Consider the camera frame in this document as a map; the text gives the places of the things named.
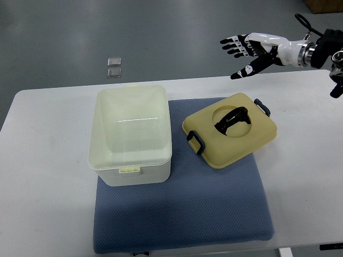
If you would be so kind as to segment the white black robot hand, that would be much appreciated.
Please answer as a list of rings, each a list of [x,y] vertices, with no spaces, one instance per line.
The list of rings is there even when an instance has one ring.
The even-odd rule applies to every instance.
[[[220,41],[222,49],[235,58],[253,57],[254,60],[233,73],[232,80],[251,77],[271,65],[306,67],[308,53],[315,44],[308,40],[290,41],[285,37],[250,33],[227,37]]]

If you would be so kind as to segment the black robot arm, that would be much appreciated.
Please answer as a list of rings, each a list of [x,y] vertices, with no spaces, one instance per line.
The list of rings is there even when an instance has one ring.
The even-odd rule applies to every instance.
[[[342,31],[326,29],[322,33],[314,29],[303,15],[296,13],[294,16],[308,30],[304,40],[308,40],[311,34],[319,36],[316,43],[309,42],[301,47],[299,64],[321,69],[327,59],[330,59],[332,66],[329,77],[335,82],[330,96],[339,98],[342,96]]]

